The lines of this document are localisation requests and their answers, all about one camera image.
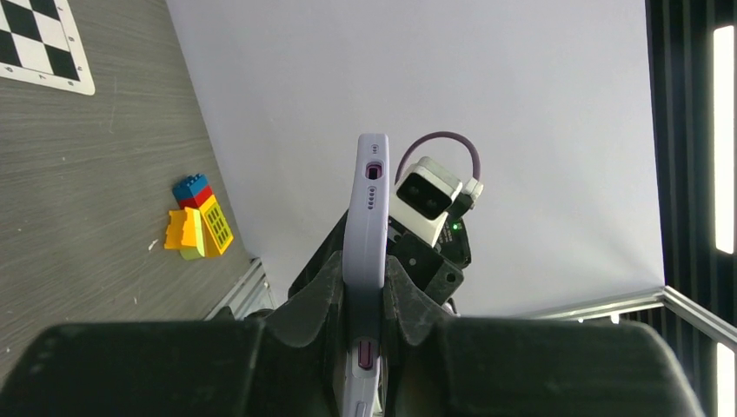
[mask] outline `charging port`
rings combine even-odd
[[[378,180],[382,177],[382,165],[378,162],[372,162],[366,165],[366,178],[369,180]]]

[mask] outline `chessboard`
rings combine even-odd
[[[0,76],[95,94],[67,0],[0,0]]]

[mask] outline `dark corrugated wall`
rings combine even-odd
[[[646,4],[666,282],[735,324],[735,257],[714,246],[711,132],[713,33],[734,24],[737,0]],[[665,308],[626,318],[651,325],[665,338],[704,411],[716,415],[714,342]]]

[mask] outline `cable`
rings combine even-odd
[[[430,133],[428,135],[425,135],[421,137],[420,139],[417,139],[415,143],[412,143],[412,145],[407,149],[407,152],[404,153],[404,156],[399,161],[399,166],[396,169],[396,176],[394,179],[394,183],[399,182],[399,178],[402,175],[402,169],[404,169],[404,164],[407,163],[407,160],[409,159],[409,156],[412,154],[412,152],[415,151],[420,145],[423,143],[431,140],[436,139],[438,137],[447,137],[448,139],[453,139],[454,141],[460,142],[463,144],[463,146],[468,149],[469,154],[471,154],[471,163],[473,164],[473,177],[477,181],[481,179],[481,158],[479,158],[479,152],[476,150],[476,146],[469,141],[469,139],[464,136],[457,134],[455,132],[435,132]]]

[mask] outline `gray wooden table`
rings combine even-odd
[[[0,381],[43,328],[197,319],[248,270],[163,249],[171,186],[234,216],[164,0],[70,0],[94,96],[0,78]]]

